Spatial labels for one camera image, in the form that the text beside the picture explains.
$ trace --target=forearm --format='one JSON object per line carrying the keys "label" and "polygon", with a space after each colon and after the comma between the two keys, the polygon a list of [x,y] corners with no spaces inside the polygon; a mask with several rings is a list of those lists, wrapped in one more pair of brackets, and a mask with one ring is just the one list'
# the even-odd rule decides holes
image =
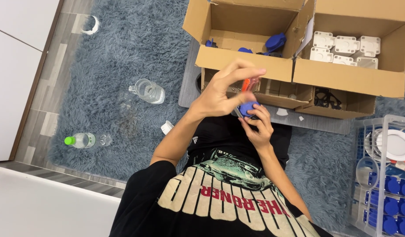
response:
{"label": "forearm", "polygon": [[264,149],[257,149],[257,152],[261,158],[266,177],[277,186],[290,203],[296,206],[312,222],[311,215],[308,212],[305,202],[302,200],[301,196],[282,169],[274,153],[273,147],[270,146]]}
{"label": "forearm", "polygon": [[193,110],[188,110],[154,150],[150,165],[159,160],[167,160],[176,166],[202,119]]}

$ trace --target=wooden floor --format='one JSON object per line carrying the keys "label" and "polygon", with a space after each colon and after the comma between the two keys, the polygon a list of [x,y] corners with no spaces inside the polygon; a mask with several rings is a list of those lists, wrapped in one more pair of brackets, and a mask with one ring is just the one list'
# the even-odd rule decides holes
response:
{"label": "wooden floor", "polygon": [[60,105],[71,80],[69,68],[92,3],[93,0],[63,2],[15,161],[125,188],[123,182],[56,167],[47,160],[49,141],[58,125]]}

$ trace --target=gray fluffy rug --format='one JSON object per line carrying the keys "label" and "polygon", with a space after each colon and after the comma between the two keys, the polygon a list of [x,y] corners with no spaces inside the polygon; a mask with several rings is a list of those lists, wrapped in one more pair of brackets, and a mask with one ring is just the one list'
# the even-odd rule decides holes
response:
{"label": "gray fluffy rug", "polygon": [[[92,15],[100,20],[94,35],[84,35],[71,67],[72,80],[52,139],[52,163],[95,175],[127,180],[146,168],[164,137],[165,120],[176,123],[185,113],[178,106],[190,37],[181,29],[186,0],[95,0]],[[140,78],[166,90],[161,105],[129,94]],[[379,98],[377,113],[405,116],[405,100]],[[75,149],[63,144],[76,132],[107,132],[105,148]],[[295,128],[286,173],[319,226],[346,225],[346,203],[354,157],[352,135]]]}

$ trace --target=plastic crate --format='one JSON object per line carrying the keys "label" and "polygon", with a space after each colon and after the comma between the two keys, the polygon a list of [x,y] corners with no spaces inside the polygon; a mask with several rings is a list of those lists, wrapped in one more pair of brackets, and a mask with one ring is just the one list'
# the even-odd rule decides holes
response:
{"label": "plastic crate", "polygon": [[[355,121],[354,129],[352,154],[356,158],[356,176],[348,221],[374,237],[405,236],[400,232],[402,227],[405,230],[405,216],[399,211],[395,213],[394,210],[394,200],[397,206],[400,203],[399,200],[405,200],[403,193],[397,190],[396,184],[402,186],[405,181],[400,179],[400,176],[388,175],[392,166],[387,167],[386,164],[389,164],[390,160],[385,155],[380,156],[374,150],[375,146],[381,144],[379,147],[381,154],[387,154],[389,129],[405,133],[405,118],[386,115],[384,118],[359,120]],[[394,232],[393,221],[396,224],[396,232]]]}

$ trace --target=green bottle cap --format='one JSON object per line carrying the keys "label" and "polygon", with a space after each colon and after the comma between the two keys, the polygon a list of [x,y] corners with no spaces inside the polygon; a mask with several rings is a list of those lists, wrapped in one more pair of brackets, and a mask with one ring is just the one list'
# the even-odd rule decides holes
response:
{"label": "green bottle cap", "polygon": [[75,137],[65,138],[65,144],[67,144],[67,145],[73,145],[73,144],[75,144],[75,142],[76,142]]}

